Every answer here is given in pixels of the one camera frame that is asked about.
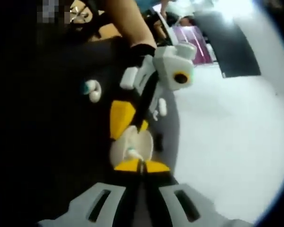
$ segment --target human arm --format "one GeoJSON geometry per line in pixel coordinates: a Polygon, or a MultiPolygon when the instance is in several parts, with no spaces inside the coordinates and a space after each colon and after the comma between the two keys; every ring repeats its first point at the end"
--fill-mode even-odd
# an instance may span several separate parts
{"type": "Polygon", "coordinates": [[[131,46],[147,44],[154,48],[157,47],[134,0],[104,0],[103,8],[131,46]]]}
{"type": "Polygon", "coordinates": [[[161,0],[161,15],[166,19],[166,8],[169,4],[169,0],[161,0]]]}

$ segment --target yellow toy part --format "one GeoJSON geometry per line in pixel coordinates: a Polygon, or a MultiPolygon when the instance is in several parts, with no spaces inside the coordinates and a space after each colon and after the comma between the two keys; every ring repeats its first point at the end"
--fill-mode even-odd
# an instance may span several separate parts
{"type": "Polygon", "coordinates": [[[115,167],[115,170],[125,171],[125,172],[137,172],[138,164],[139,164],[139,159],[137,158],[129,161],[122,161],[119,165],[115,167]]]}
{"type": "Polygon", "coordinates": [[[113,101],[110,108],[110,138],[117,140],[131,123],[136,113],[133,105],[126,101],[113,101]]]}
{"type": "Polygon", "coordinates": [[[151,160],[145,161],[146,170],[148,173],[161,173],[161,172],[169,172],[170,168],[165,164],[160,162],[155,162],[151,160]]]}
{"type": "Polygon", "coordinates": [[[145,131],[145,130],[147,130],[147,128],[148,128],[148,122],[146,120],[144,120],[142,122],[142,126],[141,126],[140,131],[145,131]]]}

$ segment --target pixelated area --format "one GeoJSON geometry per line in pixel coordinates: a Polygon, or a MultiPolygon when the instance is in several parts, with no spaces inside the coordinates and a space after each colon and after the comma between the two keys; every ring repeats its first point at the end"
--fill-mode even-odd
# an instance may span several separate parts
{"type": "Polygon", "coordinates": [[[69,1],[42,0],[42,5],[37,7],[37,22],[48,24],[58,20],[69,24],[71,20],[70,8],[69,1]]]}

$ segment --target gray plastic piece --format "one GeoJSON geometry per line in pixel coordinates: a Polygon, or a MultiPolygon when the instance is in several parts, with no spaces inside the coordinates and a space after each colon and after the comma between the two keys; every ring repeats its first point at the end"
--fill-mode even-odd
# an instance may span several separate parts
{"type": "Polygon", "coordinates": [[[158,14],[158,16],[159,16],[159,18],[160,18],[160,20],[161,20],[161,24],[162,24],[162,26],[166,29],[166,31],[167,31],[167,35],[168,35],[168,37],[170,38],[170,40],[171,40],[171,44],[174,46],[174,45],[176,45],[176,44],[178,44],[178,38],[177,38],[177,36],[176,36],[176,34],[175,34],[175,32],[174,32],[174,30],[171,28],[171,27],[169,27],[168,26],[168,24],[166,23],[166,20],[163,18],[163,16],[160,14],[160,13],[158,13],[158,12],[156,12],[157,14],[158,14]]]}
{"type": "Polygon", "coordinates": [[[218,214],[214,210],[213,204],[198,193],[196,190],[189,187],[187,184],[178,184],[172,186],[161,187],[160,192],[168,207],[169,214],[173,226],[178,227],[251,227],[250,223],[241,220],[231,220],[218,214]],[[184,192],[193,205],[197,209],[200,218],[190,222],[180,204],[175,192],[184,192]]]}
{"type": "Polygon", "coordinates": [[[42,220],[42,227],[111,227],[125,187],[97,183],[70,202],[69,210],[56,220],[42,220]],[[96,222],[89,221],[95,205],[104,194],[110,191],[96,222]]]}

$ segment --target white toy part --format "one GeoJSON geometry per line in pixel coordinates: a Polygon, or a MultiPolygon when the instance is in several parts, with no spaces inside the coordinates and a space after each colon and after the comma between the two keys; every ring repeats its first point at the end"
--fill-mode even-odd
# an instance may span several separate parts
{"type": "Polygon", "coordinates": [[[158,108],[160,116],[165,117],[167,115],[167,105],[164,98],[159,98],[158,108]]]}
{"type": "Polygon", "coordinates": [[[164,87],[178,90],[191,85],[193,59],[197,48],[191,43],[178,43],[175,46],[158,47],[153,57],[153,64],[159,80],[164,87]]]}
{"type": "Polygon", "coordinates": [[[153,113],[155,111],[155,109],[157,109],[158,100],[162,96],[163,91],[164,91],[164,88],[162,86],[161,81],[159,81],[156,85],[155,92],[153,94],[151,104],[150,104],[150,107],[149,107],[149,110],[150,110],[151,113],[153,113]]]}
{"type": "Polygon", "coordinates": [[[138,158],[150,160],[153,152],[153,138],[149,131],[138,132],[136,126],[129,126],[110,148],[110,162],[113,167],[123,160],[138,158]]]}
{"type": "Polygon", "coordinates": [[[158,120],[158,114],[159,114],[158,110],[154,110],[154,112],[152,113],[152,117],[154,118],[155,121],[158,120]]]}
{"type": "Polygon", "coordinates": [[[85,82],[86,86],[89,89],[89,99],[92,103],[99,102],[102,94],[101,85],[96,80],[88,80],[85,82]]]}
{"type": "Polygon", "coordinates": [[[146,55],[141,67],[129,67],[125,70],[120,82],[120,87],[124,90],[135,89],[142,95],[147,81],[155,71],[152,56],[146,55]]]}

